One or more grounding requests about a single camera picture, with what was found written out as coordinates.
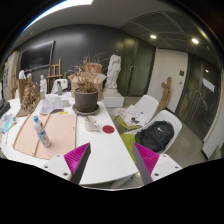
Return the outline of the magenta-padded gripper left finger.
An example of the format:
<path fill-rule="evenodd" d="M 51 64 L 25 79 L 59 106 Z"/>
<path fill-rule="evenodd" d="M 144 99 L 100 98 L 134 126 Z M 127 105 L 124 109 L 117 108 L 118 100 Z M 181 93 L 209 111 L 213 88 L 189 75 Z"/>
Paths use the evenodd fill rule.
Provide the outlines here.
<path fill-rule="evenodd" d="M 42 166 L 42 169 L 78 185 L 90 153 L 91 145 L 86 143 L 65 155 L 56 154 Z"/>

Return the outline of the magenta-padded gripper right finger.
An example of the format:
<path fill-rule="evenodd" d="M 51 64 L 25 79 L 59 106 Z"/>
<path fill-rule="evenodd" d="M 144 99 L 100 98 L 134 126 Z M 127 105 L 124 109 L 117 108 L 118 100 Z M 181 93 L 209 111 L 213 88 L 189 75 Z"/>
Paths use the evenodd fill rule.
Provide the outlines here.
<path fill-rule="evenodd" d="M 137 143 L 133 144 L 132 153 L 144 185 L 182 169 L 169 155 L 159 155 Z"/>

